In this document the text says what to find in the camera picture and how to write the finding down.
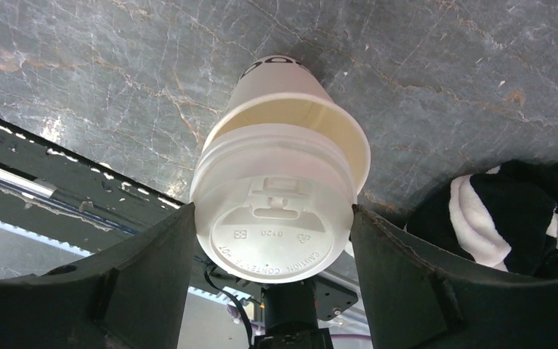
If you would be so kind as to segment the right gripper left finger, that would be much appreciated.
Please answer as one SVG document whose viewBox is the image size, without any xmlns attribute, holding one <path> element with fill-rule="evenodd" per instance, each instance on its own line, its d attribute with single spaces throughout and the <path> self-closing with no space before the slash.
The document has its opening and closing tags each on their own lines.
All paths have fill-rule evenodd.
<svg viewBox="0 0 558 349">
<path fill-rule="evenodd" d="M 195 249 L 187 204 L 42 276 L 0 280 L 0 348 L 175 348 Z"/>
</svg>

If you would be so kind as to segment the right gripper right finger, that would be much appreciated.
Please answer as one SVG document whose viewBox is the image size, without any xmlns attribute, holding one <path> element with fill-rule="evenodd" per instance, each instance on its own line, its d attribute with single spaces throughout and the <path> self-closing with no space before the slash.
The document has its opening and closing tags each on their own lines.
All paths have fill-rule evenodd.
<svg viewBox="0 0 558 349">
<path fill-rule="evenodd" d="M 558 279 L 451 254 L 356 205 L 351 229 L 375 348 L 558 348 Z"/>
</svg>

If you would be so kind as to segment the white plastic cup lid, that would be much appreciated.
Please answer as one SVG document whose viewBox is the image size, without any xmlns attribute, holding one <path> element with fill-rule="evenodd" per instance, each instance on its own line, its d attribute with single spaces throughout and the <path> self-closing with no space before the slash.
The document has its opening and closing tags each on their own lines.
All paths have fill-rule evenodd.
<svg viewBox="0 0 558 349">
<path fill-rule="evenodd" d="M 227 132 L 203 151 L 191 184 L 206 255 L 248 281 L 309 278 L 344 251 L 357 198 L 340 148 L 288 124 Z"/>
</svg>

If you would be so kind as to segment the white paper coffee cup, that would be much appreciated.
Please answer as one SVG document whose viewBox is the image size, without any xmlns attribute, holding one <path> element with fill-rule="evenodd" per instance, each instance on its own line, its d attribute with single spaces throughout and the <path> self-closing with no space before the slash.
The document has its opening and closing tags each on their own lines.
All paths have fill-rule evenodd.
<svg viewBox="0 0 558 349">
<path fill-rule="evenodd" d="M 342 150 L 355 187 L 363 189 L 371 168 L 371 148 L 363 128 L 299 61 L 270 55 L 247 67 L 230 95 L 225 115 L 203 146 L 208 148 L 219 136 L 254 124 L 290 124 L 324 135 Z"/>
</svg>

